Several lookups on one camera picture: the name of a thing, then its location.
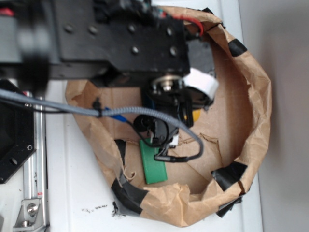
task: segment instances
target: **screw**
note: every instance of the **screw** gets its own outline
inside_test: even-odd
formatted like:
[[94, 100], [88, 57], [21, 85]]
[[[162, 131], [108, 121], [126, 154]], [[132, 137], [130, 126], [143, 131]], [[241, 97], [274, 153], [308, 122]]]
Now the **screw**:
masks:
[[98, 29], [95, 26], [89, 26], [88, 30], [93, 35], [96, 35], [98, 33]]
[[29, 223], [28, 220], [22, 221], [22, 222], [21, 222], [21, 226], [22, 226], [22, 227], [28, 227], [29, 225], [30, 225], [30, 223]]
[[36, 204], [29, 204], [28, 206], [27, 206], [27, 211], [28, 211], [28, 213], [29, 214], [31, 214], [31, 215], [34, 215], [34, 214], [36, 214], [36, 212], [38, 211], [38, 206], [36, 205]]
[[166, 29], [166, 33], [168, 34], [168, 36], [173, 36], [174, 35], [174, 31], [173, 31], [173, 29], [171, 27], [168, 27]]
[[133, 34], [136, 31], [134, 24], [129, 24], [127, 29]]
[[139, 51], [139, 49], [138, 49], [136, 46], [134, 46], [134, 47], [132, 47], [131, 52], [132, 52], [134, 55], [137, 55], [140, 51]]
[[163, 90], [165, 92], [171, 91], [172, 90], [172, 86], [163, 86]]
[[67, 33], [73, 33], [74, 32], [74, 27], [72, 24], [70, 23], [67, 23], [66, 25], [64, 25], [64, 30], [67, 32]]
[[169, 92], [172, 90], [173, 82], [172, 81], [164, 81], [161, 83], [161, 87], [163, 88], [164, 92]]
[[177, 56], [177, 48], [176, 47], [171, 47], [170, 49], [169, 49], [169, 52], [170, 52], [170, 54], [172, 55], [172, 56]]

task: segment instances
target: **brown paper bag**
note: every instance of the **brown paper bag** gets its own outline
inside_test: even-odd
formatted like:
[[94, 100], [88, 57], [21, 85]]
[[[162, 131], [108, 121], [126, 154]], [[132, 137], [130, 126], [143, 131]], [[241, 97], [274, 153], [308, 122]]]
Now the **brown paper bag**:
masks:
[[[128, 125], [111, 118], [75, 115], [75, 119], [93, 148], [121, 213], [184, 227], [212, 213], [225, 212], [228, 203], [233, 205], [249, 190], [268, 148], [271, 83], [219, 18], [191, 9], [163, 9], [171, 15], [200, 20], [205, 39], [211, 43], [220, 86], [214, 104], [192, 128], [204, 142], [203, 156], [188, 163], [166, 163], [168, 181], [147, 185], [139, 138]], [[137, 88], [99, 89], [88, 81], [68, 82], [66, 97], [69, 104], [85, 108], [91, 108], [96, 97], [110, 108], [141, 106]], [[126, 117], [133, 121], [136, 115]], [[117, 139], [126, 141], [122, 152]], [[179, 146], [169, 153], [187, 156], [197, 149], [196, 143], [180, 132]]]

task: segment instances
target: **black bracket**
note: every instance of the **black bracket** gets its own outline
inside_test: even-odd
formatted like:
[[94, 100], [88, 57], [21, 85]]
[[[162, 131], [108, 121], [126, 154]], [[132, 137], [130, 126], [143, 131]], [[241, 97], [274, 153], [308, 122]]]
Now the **black bracket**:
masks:
[[[0, 88], [23, 94], [7, 80], [0, 79]], [[34, 113], [19, 104], [21, 108], [0, 102], [0, 184], [6, 183], [36, 149]]]

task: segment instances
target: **red wire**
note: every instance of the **red wire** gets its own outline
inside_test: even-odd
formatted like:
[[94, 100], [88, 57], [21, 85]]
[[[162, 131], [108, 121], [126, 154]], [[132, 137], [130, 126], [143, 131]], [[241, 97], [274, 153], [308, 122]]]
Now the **red wire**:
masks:
[[194, 23], [195, 25], [198, 26], [199, 28], [199, 35], [202, 36], [204, 34], [204, 27], [203, 27], [203, 24], [197, 20], [196, 18], [192, 18], [192, 17], [186, 17], [184, 15], [177, 15], [177, 16], [174, 16], [173, 15], [173, 18], [174, 19], [179, 19], [179, 20], [184, 20], [184, 21], [188, 21], [190, 23]]
[[0, 8], [0, 15], [5, 15], [5, 16], [14, 16], [14, 12], [10, 8]]

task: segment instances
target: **black metal plate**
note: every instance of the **black metal plate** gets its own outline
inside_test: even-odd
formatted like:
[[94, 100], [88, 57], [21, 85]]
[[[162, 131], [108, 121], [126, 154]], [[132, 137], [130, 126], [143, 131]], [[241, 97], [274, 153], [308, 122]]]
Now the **black metal plate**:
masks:
[[[0, 88], [22, 92], [7, 80]], [[0, 102], [0, 184], [6, 183], [35, 151], [34, 113]]]
[[[107, 62], [121, 72], [189, 73], [182, 21], [162, 19], [158, 28], [127, 17], [98, 23], [92, 0], [55, 0], [53, 4], [63, 62]], [[136, 27], [134, 33], [128, 30], [129, 24]], [[90, 26], [97, 29], [95, 35], [89, 32]], [[167, 35], [167, 27], [174, 30], [173, 36]], [[139, 50], [135, 55], [134, 46]], [[176, 56], [170, 54], [172, 46], [178, 50]]]

